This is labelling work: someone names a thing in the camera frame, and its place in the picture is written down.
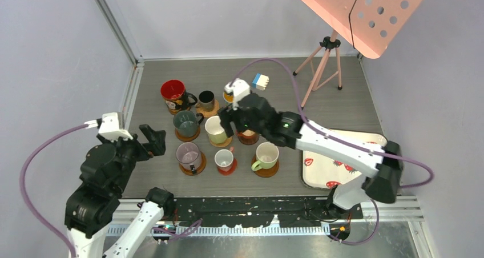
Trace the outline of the small white cup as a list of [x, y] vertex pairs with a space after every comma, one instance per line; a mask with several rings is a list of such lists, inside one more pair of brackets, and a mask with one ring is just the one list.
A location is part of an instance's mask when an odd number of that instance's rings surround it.
[[222, 150], [219, 150], [215, 156], [214, 156], [214, 161], [215, 161], [215, 164], [216, 166], [220, 166], [220, 167], [230, 167], [232, 162], [233, 162], [233, 159], [234, 159], [234, 155], [232, 153], [231, 150], [228, 150], [228, 149], [222, 149]]

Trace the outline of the grey purple mug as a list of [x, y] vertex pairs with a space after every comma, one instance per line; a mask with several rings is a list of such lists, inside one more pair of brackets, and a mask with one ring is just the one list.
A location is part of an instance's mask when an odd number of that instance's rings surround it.
[[202, 158], [199, 147], [192, 142], [182, 143], [176, 150], [176, 159], [184, 172], [198, 174]]

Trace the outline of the dark green mug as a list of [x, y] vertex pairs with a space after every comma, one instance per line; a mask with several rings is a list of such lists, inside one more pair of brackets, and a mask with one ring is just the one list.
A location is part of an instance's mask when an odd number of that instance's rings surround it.
[[190, 137], [196, 133], [203, 120], [204, 116], [202, 114], [184, 110], [174, 116], [173, 125], [181, 135]]

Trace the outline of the woven rattan coaster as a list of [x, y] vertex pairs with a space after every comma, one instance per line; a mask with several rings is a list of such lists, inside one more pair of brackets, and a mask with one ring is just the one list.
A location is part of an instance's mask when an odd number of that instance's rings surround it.
[[220, 109], [219, 101], [217, 99], [214, 100], [214, 108], [212, 111], [207, 111], [205, 110], [202, 106], [201, 103], [198, 103], [196, 105], [196, 112], [199, 114], [202, 114], [205, 118], [210, 118], [212, 116], [217, 115], [217, 111]]
[[227, 147], [231, 143], [231, 141], [233, 139], [232, 136], [231, 137], [227, 137], [226, 134], [225, 134], [225, 132], [222, 132], [222, 133], [216, 134], [216, 135], [209, 134], [208, 137], [209, 137], [210, 143], [213, 146], [220, 147], [220, 148]]

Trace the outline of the red apple paper coaster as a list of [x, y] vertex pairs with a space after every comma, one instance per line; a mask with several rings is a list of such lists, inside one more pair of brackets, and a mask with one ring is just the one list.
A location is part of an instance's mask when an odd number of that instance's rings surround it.
[[232, 162], [230, 167], [228, 167], [228, 166], [226, 166], [226, 167], [218, 166], [217, 167], [218, 172], [222, 175], [225, 175], [225, 176], [232, 174], [236, 169], [237, 169], [237, 159], [235, 159], [235, 158], [233, 159], [233, 162]]

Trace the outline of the cream green mug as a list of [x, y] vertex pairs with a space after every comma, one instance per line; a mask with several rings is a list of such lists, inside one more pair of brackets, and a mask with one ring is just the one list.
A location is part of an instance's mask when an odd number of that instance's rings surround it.
[[279, 149], [270, 142], [260, 144], [256, 149], [256, 161], [251, 165], [252, 171], [268, 170], [272, 168], [278, 158]]

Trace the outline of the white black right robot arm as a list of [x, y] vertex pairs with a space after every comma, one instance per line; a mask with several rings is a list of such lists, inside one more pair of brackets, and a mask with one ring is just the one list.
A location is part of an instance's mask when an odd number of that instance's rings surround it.
[[237, 107], [229, 105], [217, 112], [227, 136], [251, 130], [279, 147], [314, 152], [360, 172], [360, 177], [335, 186], [326, 202], [326, 212], [341, 218], [354, 205], [373, 199], [396, 202], [403, 164], [401, 147], [388, 141], [385, 146], [346, 138], [334, 130], [290, 111], [276, 111], [268, 101], [251, 93]]

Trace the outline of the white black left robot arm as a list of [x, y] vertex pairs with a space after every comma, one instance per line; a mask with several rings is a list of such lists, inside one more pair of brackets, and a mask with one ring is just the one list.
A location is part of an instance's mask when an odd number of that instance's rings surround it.
[[66, 203], [64, 223], [73, 247], [70, 257], [133, 257], [154, 225], [173, 217], [174, 195], [154, 187], [124, 234], [109, 250], [103, 249], [114, 212], [137, 162], [163, 156], [166, 152], [164, 130], [155, 131], [147, 124], [140, 125], [139, 129], [146, 143], [140, 143], [137, 134], [129, 139], [118, 137], [115, 140], [98, 135], [100, 144], [86, 153], [80, 166], [82, 184]]

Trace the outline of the pale yellow green mug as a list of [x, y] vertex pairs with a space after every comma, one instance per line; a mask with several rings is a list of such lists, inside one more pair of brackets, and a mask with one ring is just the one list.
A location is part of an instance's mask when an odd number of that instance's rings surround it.
[[220, 117], [215, 115], [207, 119], [204, 127], [211, 144], [221, 147], [228, 140], [228, 137], [220, 122]]

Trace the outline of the blue butterfly plate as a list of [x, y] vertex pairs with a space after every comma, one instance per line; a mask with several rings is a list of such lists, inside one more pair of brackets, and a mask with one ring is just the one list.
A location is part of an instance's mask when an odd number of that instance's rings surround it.
[[231, 92], [223, 92], [223, 99], [226, 102], [226, 104], [232, 104], [233, 103], [233, 93]]

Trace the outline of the small orange cup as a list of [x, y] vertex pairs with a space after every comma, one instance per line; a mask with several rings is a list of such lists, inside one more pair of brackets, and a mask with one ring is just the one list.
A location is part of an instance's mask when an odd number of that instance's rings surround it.
[[245, 130], [244, 132], [238, 132], [237, 136], [243, 140], [254, 140], [258, 138], [257, 133], [251, 130]]

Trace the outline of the black floral mug red inside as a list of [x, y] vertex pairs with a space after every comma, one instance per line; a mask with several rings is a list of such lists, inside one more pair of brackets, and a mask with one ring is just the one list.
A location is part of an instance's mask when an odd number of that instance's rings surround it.
[[171, 79], [162, 84], [160, 94], [168, 105], [195, 106], [198, 103], [197, 97], [187, 92], [184, 83], [177, 79]]

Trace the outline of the black small cup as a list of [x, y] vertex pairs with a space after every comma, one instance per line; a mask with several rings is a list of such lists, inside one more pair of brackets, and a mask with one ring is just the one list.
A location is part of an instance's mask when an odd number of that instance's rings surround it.
[[208, 112], [215, 108], [215, 95], [210, 90], [202, 91], [198, 96], [198, 100], [197, 108]]

